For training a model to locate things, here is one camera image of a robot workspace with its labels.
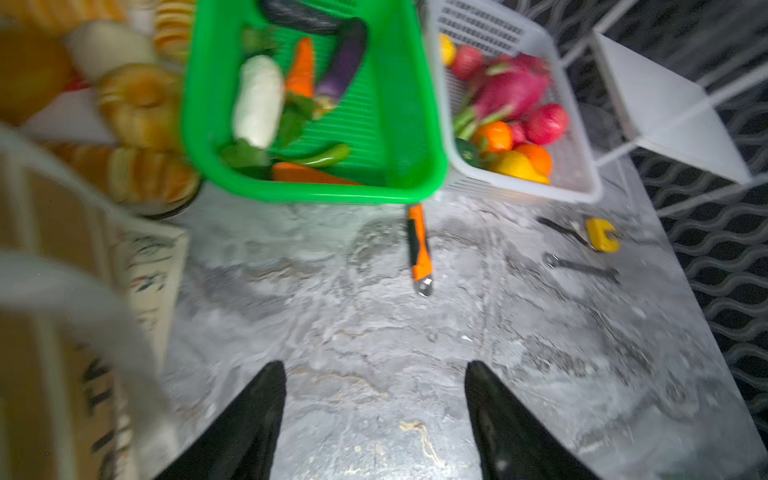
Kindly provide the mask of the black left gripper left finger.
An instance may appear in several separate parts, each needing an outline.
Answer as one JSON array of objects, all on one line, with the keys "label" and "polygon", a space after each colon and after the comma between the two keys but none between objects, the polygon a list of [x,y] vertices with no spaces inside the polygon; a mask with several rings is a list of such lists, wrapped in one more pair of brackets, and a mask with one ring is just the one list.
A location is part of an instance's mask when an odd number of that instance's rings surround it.
[{"label": "black left gripper left finger", "polygon": [[160,479],[268,479],[286,401],[281,361],[267,363]]}]

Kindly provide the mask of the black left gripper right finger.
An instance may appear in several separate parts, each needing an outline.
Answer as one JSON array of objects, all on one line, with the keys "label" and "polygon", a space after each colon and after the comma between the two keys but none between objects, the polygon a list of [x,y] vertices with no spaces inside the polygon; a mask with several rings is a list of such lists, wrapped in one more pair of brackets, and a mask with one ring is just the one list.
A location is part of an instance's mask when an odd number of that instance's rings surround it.
[{"label": "black left gripper right finger", "polygon": [[597,477],[485,363],[468,363],[464,388],[484,479]]}]

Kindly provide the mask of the cream floral tote bag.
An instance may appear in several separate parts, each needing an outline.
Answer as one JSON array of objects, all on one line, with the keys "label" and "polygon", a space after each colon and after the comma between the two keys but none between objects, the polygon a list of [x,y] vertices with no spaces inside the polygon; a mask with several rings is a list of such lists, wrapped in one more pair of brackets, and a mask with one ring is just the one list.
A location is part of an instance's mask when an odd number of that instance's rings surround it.
[{"label": "cream floral tote bag", "polygon": [[179,453],[161,388],[187,257],[1,129],[1,475],[151,479]]}]

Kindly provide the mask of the green plastic basket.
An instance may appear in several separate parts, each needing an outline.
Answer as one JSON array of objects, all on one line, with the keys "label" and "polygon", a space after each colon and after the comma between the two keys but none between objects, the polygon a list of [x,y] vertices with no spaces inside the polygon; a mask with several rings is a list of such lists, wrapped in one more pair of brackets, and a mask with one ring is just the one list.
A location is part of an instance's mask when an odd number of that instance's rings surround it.
[{"label": "green plastic basket", "polygon": [[309,121],[299,138],[271,153],[305,158],[337,144],[350,155],[329,173],[335,185],[251,178],[226,165],[246,54],[246,28],[264,28],[254,1],[201,1],[187,63],[181,133],[189,159],[220,188],[264,202],[412,204],[443,184],[448,161],[416,6],[411,1],[319,1],[316,8],[358,17],[368,27],[362,65],[340,104]]}]

